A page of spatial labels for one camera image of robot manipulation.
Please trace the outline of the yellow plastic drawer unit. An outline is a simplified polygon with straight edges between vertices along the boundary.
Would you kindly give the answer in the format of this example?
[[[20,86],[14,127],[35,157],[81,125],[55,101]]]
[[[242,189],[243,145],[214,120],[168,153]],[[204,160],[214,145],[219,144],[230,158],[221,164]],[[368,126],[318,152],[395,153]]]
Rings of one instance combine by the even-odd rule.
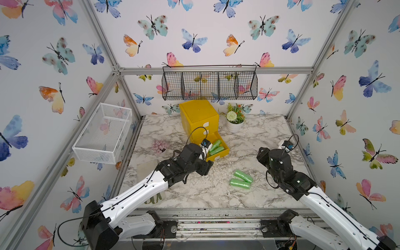
[[[182,126],[191,143],[200,146],[201,142],[207,139],[210,143],[217,144],[217,153],[208,153],[207,160],[215,161],[228,156],[230,150],[218,133],[219,114],[211,103],[206,100],[194,100],[181,103],[179,107]]]

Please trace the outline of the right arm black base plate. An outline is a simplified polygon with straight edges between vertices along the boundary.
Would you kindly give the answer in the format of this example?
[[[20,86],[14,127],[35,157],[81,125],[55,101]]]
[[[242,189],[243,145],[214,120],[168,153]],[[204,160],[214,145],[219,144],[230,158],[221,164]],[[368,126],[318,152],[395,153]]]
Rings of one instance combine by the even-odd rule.
[[[287,209],[279,217],[275,219],[267,219],[260,221],[260,231],[263,237],[288,237],[293,232],[290,228],[292,220],[299,214],[291,209]]]

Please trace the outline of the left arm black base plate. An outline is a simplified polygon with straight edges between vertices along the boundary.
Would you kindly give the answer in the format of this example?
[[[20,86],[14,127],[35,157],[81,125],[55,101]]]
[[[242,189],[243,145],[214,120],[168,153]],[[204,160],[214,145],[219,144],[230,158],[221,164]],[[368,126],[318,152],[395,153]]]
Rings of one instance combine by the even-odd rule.
[[[151,215],[155,227],[146,235],[149,239],[160,237],[161,239],[175,239],[178,231],[178,223],[173,220],[162,220],[156,211],[149,210],[148,214]]]

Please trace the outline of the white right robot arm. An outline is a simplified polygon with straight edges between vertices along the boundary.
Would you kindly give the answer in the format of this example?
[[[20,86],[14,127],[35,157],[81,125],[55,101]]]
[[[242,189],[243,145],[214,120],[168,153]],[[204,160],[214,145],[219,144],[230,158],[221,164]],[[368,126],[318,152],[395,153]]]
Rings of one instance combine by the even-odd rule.
[[[272,226],[262,230],[280,236],[302,237],[322,250],[395,250],[396,243],[387,235],[379,236],[358,223],[333,202],[308,175],[294,170],[287,147],[260,148],[257,160],[267,168],[278,189],[311,209],[330,228],[327,231],[303,218],[292,209],[283,212]]]

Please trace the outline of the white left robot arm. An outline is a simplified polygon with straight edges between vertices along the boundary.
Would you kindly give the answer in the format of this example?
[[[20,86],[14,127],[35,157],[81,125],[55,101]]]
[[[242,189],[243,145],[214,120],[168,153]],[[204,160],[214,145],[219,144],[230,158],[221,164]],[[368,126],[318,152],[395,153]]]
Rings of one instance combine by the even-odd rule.
[[[163,221],[155,211],[148,211],[128,222],[127,217],[154,195],[174,184],[186,182],[189,174],[208,175],[213,161],[206,160],[212,143],[204,139],[199,145],[189,143],[178,156],[163,160],[135,186],[108,201],[87,204],[82,231],[91,250],[110,250],[126,237],[157,235]]]

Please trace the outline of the green trash bag roll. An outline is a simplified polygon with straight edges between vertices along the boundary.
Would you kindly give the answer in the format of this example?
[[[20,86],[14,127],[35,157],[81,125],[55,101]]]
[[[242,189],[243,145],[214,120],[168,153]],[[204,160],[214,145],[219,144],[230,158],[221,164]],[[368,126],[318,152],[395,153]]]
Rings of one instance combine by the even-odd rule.
[[[254,182],[254,179],[250,175],[244,173],[243,171],[241,171],[239,169],[235,170],[234,176],[242,179],[243,181],[245,181],[247,183],[253,183]]]
[[[234,178],[232,178],[230,180],[229,184],[231,186],[239,187],[239,188],[243,188],[243,189],[247,189],[247,190],[249,190],[251,188],[251,184],[250,183],[242,181],[242,180],[239,180],[239,179],[234,179]]]
[[[218,147],[220,147],[220,145],[221,145],[221,139],[218,139],[218,140],[216,140],[214,143],[213,143],[213,145],[211,146],[211,148],[210,148],[210,152],[211,151],[214,151],[215,149],[217,149]]]
[[[216,155],[216,154],[218,154],[218,153],[220,153],[220,152],[222,152],[224,150],[225,150],[225,148],[223,146],[220,146],[220,147],[215,148],[214,150],[210,151],[209,154],[210,154],[210,156],[213,156],[213,155]]]

